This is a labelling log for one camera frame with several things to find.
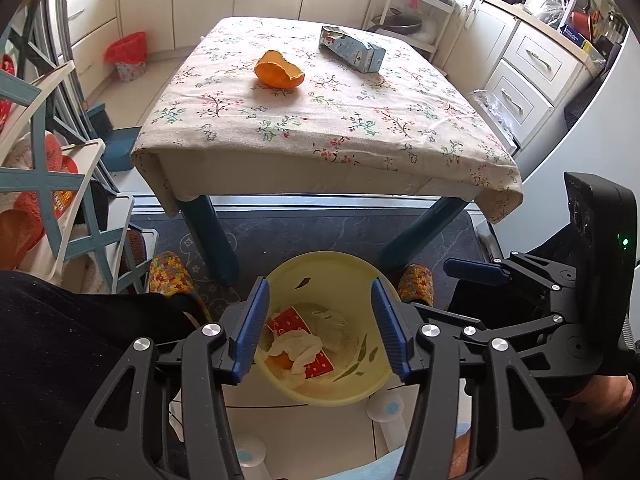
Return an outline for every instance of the red trash bin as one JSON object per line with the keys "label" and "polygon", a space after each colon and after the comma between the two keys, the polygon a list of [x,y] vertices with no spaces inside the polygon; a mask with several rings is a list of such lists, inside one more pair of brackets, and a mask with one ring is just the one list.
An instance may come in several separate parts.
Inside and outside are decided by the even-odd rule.
{"label": "red trash bin", "polygon": [[146,32],[134,32],[113,43],[104,60],[115,63],[123,83],[133,81],[146,72]]}

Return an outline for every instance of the drawer handle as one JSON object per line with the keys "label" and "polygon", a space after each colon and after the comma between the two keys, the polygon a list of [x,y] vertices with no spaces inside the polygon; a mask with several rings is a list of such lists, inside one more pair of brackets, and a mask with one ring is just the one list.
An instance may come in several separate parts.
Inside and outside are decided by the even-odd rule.
{"label": "drawer handle", "polygon": [[76,19],[80,14],[84,12],[84,9],[76,10],[71,16],[69,16],[69,21]]}
{"label": "drawer handle", "polygon": [[92,61],[91,63],[89,63],[85,68],[83,68],[80,72],[78,72],[78,75],[82,75],[83,73],[85,73],[87,70],[89,70],[92,66],[94,65],[94,62]]}
{"label": "drawer handle", "polygon": [[544,66],[546,66],[546,69],[549,70],[549,72],[551,72],[552,69],[551,69],[551,65],[549,65],[549,63],[547,63],[538,54],[536,54],[535,52],[532,52],[528,48],[526,48],[525,50],[527,51],[527,54],[529,54],[533,59],[538,60],[540,63],[542,63]]}
{"label": "drawer handle", "polygon": [[504,95],[504,98],[507,99],[508,102],[510,102],[513,106],[515,106],[518,109],[518,113],[520,115],[524,113],[524,110],[522,109],[522,107],[513,100],[513,97],[507,94],[507,92],[505,92],[503,89],[501,89],[500,92],[502,92],[502,95]]}

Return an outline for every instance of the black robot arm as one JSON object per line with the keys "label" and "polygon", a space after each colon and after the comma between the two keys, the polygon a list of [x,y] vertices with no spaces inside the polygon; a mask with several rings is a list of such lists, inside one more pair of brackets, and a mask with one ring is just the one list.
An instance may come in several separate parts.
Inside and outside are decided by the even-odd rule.
{"label": "black robot arm", "polygon": [[[565,181],[578,266],[519,253],[492,264],[448,260],[458,289],[475,284],[484,298],[458,301],[457,313],[393,301],[380,280],[372,283],[391,367],[420,384],[396,480],[448,478],[461,378],[472,396],[472,433],[460,478],[582,478],[553,403],[595,374],[630,367],[637,213],[633,194],[612,182],[584,174]],[[222,384],[248,372],[268,306],[259,278],[219,323],[172,344],[133,342],[76,426],[56,480],[180,479],[167,444],[167,404],[178,387],[190,479],[241,479]]]}

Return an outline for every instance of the yellow bowl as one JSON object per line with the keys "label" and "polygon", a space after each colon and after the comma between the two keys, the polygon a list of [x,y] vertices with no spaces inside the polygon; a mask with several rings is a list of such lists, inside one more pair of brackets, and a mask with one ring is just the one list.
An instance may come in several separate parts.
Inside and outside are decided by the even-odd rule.
{"label": "yellow bowl", "polygon": [[347,321],[348,343],[330,357],[334,370],[304,380],[292,389],[270,361],[270,330],[264,327],[255,352],[255,363],[265,377],[291,399],[313,406],[345,406],[378,391],[392,375],[371,307],[371,283],[380,278],[394,298],[398,294],[374,266],[345,253],[318,251],[288,260],[267,276],[270,286],[268,317],[287,306],[320,306],[338,311]]}

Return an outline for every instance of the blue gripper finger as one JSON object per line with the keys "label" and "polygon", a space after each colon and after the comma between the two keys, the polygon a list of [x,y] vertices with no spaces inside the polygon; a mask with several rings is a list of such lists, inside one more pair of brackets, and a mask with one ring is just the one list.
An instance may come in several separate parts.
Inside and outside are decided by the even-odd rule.
{"label": "blue gripper finger", "polygon": [[402,330],[402,320],[399,320],[394,313],[392,303],[379,278],[373,280],[371,284],[371,306],[391,369],[404,382],[411,373],[407,339]]}
{"label": "blue gripper finger", "polygon": [[231,382],[239,384],[254,361],[255,348],[269,309],[269,283],[258,278],[246,301],[230,305],[220,317],[225,329],[226,344],[214,354],[214,368],[230,375]]}
{"label": "blue gripper finger", "polygon": [[482,283],[483,285],[505,285],[509,283],[510,279],[509,273],[496,264],[449,258],[444,262],[442,268],[446,275],[451,278]]}

